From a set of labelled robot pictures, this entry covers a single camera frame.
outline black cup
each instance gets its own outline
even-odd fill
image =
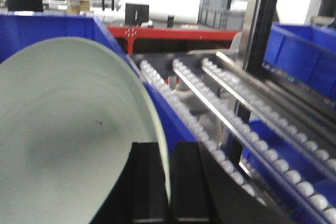
[[[168,16],[168,20],[167,20],[167,27],[168,28],[172,28],[174,25],[174,17],[175,16]]]

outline blue plastic bin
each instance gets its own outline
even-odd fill
[[[97,18],[34,13],[0,13],[0,63],[36,42],[56,37],[81,37],[110,48],[130,63],[118,42]]]
[[[274,23],[265,62],[336,100],[336,31]]]
[[[103,44],[120,55],[139,75],[137,67],[106,26],[99,19],[82,16],[0,14],[0,62],[36,42],[64,36],[87,38]],[[170,153],[178,141],[196,141],[157,89],[146,82],[144,86],[158,111]]]

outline black monitor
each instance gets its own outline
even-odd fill
[[[7,0],[7,6],[10,12],[21,10],[43,12],[42,0]]]
[[[140,26],[149,20],[149,5],[126,4],[125,25]]]

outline red metal frame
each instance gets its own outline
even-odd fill
[[[199,30],[175,28],[148,28],[133,26],[108,26],[115,38],[124,38],[128,42],[128,53],[133,53],[134,41],[138,38],[147,39],[181,39],[181,40],[233,40],[239,31]]]

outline blue storage crate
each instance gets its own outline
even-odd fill
[[[110,48],[130,63],[118,42],[97,18],[67,15],[0,13],[0,63],[36,42],[56,37],[81,37]]]
[[[265,61],[336,100],[336,31],[275,23]]]
[[[249,122],[251,129],[258,133],[259,137],[267,142],[270,148],[275,149],[279,158],[284,158],[290,167],[296,169],[305,178],[306,181],[313,184],[314,188],[324,194],[329,204],[336,206],[336,185],[329,181],[323,174],[314,168],[292,145],[280,138],[273,130],[268,128],[259,119]],[[306,211],[295,198],[288,194],[286,188],[279,184],[259,160],[246,148],[243,149],[243,157],[245,157],[255,169],[263,176],[263,178],[272,186],[287,207],[293,210],[292,217],[298,223],[319,224],[315,215]]]
[[[103,22],[96,18],[66,15],[33,14],[29,16],[0,14],[0,63],[21,49],[56,37],[81,37],[94,40],[122,57],[139,75],[137,67],[121,49]],[[178,141],[196,141],[158,90],[144,83],[161,119],[170,153]]]

